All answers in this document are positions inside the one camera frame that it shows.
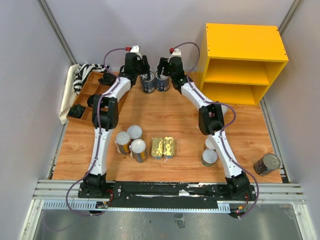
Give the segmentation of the blue yellow can white lid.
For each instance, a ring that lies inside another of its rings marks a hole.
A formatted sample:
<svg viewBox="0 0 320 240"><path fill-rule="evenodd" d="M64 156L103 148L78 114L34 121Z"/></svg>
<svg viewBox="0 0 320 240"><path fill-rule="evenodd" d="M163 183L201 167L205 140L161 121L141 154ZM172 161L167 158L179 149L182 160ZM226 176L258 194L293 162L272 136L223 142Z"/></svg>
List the blue yellow can white lid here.
<svg viewBox="0 0 320 240"><path fill-rule="evenodd" d="M142 139L135 139L129 146L130 156L138 163L143 163L148 158L147 145Z"/></svg>

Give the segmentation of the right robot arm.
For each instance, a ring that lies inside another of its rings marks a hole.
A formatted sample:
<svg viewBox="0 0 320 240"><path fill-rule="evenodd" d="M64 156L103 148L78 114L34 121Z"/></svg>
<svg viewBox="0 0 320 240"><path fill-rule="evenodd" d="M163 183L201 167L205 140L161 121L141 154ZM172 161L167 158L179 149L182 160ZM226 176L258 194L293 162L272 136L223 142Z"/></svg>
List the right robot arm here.
<svg viewBox="0 0 320 240"><path fill-rule="evenodd" d="M249 200L257 200L259 188L250 184L250 173L238 163L227 140L225 128L228 124L225 124L222 106L229 105L207 98L185 74L180 56L161 57L157 74L170 77L174 89L198 109L199 129L203 135L208 136L222 162L227 196L232 200L238 200L247 195Z"/></svg>

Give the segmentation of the red white can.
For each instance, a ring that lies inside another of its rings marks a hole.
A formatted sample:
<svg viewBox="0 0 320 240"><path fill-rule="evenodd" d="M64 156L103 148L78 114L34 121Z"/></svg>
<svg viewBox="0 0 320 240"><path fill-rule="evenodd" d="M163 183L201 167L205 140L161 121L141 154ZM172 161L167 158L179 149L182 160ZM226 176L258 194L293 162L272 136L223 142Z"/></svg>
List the red white can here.
<svg viewBox="0 0 320 240"><path fill-rule="evenodd" d="M225 116L227 111L228 111L228 107L226 105L221 104L221 110L222 110L222 115Z"/></svg>

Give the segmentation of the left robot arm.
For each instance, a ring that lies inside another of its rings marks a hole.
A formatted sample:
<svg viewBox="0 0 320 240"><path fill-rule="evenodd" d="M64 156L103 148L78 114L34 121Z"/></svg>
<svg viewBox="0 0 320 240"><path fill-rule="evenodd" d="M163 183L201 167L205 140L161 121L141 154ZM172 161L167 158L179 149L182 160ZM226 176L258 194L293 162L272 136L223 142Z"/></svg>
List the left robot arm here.
<svg viewBox="0 0 320 240"><path fill-rule="evenodd" d="M94 145L88 171L81 180L79 198L103 198L107 190L107 153L114 129L119 122L118 102L136 84L137 77L150 71L147 56L141 55L139 46L125 48L124 67L115 75L115 82L103 94L93 97L92 123Z"/></svg>

